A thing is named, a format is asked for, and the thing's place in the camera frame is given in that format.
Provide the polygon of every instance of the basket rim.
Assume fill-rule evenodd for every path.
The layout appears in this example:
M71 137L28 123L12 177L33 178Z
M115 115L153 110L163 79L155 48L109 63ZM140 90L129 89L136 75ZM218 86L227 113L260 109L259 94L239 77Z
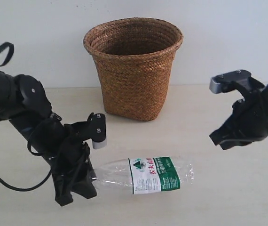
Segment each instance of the basket rim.
M100 52L98 50L95 50L91 47L91 45L88 43L88 38L91 36L92 32L103 27L104 25L112 25L112 24L116 24L118 22L123 22L123 21L152 21L152 22L160 22L161 24L165 24L166 26L172 28L175 33L177 34L177 41L165 48L165 49L162 49L162 50L159 50L159 51L155 51L155 52L152 52L152 53L147 53L147 54L140 54L140 55L114 55L114 54L107 54L107 53L103 53L103 52ZM157 18L151 18L151 17L130 17L130 18L123 18L123 19L118 19L118 20L112 20L112 21L108 21L108 22L105 22L105 23L102 23L102 24L99 24L93 28L91 28L84 36L84 39L83 39L83 45L86 49L86 51L92 55L93 57L95 56L99 56L103 59L118 59L118 60L133 60L134 58L137 58L137 59L142 59L142 58L145 58L145 59L152 59L152 58L157 58L158 56L164 56L168 53L171 53L171 52L175 52L177 51L180 46L182 45L183 43L183 40L184 40L184 35L183 33L181 32L181 30L175 26L174 24L166 21L166 20L162 20L162 19L157 19Z

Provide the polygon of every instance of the clear plastic bottle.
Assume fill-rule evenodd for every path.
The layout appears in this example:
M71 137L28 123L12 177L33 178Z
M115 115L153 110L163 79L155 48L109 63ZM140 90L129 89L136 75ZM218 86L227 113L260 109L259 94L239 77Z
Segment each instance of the clear plastic bottle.
M123 159L95 169L97 190L149 194L180 189L194 180L193 167L182 157Z

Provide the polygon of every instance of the white wall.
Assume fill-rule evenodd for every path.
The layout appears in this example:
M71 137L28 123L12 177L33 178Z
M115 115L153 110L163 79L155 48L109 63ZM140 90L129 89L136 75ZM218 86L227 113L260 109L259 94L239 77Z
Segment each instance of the white wall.
M208 83L236 69L268 81L267 0L0 0L0 44L16 48L2 70L30 74L45 87L99 86L82 39L95 25L133 16L183 31L171 84Z

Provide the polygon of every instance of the black strap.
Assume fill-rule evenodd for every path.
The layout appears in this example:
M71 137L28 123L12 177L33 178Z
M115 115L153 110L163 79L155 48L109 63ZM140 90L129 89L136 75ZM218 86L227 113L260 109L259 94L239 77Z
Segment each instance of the black strap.
M2 53L6 48L9 48L8 54L7 54L4 62L0 65L0 67L5 66L12 59L12 56L14 54L14 45L10 42L5 42L5 43L0 45L0 53Z

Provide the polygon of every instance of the white table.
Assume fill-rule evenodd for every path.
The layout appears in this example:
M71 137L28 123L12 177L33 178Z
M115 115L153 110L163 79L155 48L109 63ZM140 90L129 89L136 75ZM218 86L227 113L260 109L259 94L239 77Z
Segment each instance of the white table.
M64 123L104 112L98 88L48 89L47 95ZM239 98L238 92L214 95L207 85L172 86L155 121L107 115L108 145L91 154L96 168L129 157L183 155L194 166L192 185L143 196L112 197L103 191L85 200L73 195L74 203L61 208L52 179L28 193L0 184L0 226L268 226L268 140L223 151L208 136ZM0 176L29 187L48 170L42 158L26 150L21 135L0 122Z

